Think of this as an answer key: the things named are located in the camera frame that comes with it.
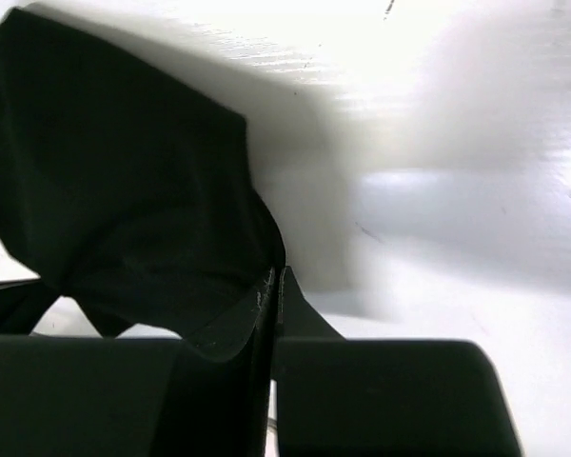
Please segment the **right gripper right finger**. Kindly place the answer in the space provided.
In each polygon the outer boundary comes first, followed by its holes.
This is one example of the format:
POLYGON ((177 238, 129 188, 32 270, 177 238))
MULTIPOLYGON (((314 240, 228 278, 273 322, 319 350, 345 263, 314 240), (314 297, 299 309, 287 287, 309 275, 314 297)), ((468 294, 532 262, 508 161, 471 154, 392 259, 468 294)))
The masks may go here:
POLYGON ((519 456, 491 360, 475 343, 347 339, 279 280, 277 442, 283 456, 519 456))

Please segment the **black skirt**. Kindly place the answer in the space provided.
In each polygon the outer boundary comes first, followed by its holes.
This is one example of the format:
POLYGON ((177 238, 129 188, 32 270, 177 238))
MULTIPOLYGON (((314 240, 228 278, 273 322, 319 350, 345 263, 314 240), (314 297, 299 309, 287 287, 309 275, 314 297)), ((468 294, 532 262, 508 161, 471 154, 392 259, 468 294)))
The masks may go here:
POLYGON ((246 133, 98 37, 0 23, 0 240, 82 307, 188 335, 284 264, 246 133))

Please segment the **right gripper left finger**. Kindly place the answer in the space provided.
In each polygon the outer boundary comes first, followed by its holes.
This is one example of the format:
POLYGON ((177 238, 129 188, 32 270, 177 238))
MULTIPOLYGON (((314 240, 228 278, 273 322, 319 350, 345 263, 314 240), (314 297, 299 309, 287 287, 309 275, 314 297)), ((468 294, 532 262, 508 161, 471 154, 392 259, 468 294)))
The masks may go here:
POLYGON ((260 456, 269 272, 190 341, 0 334, 0 456, 260 456))

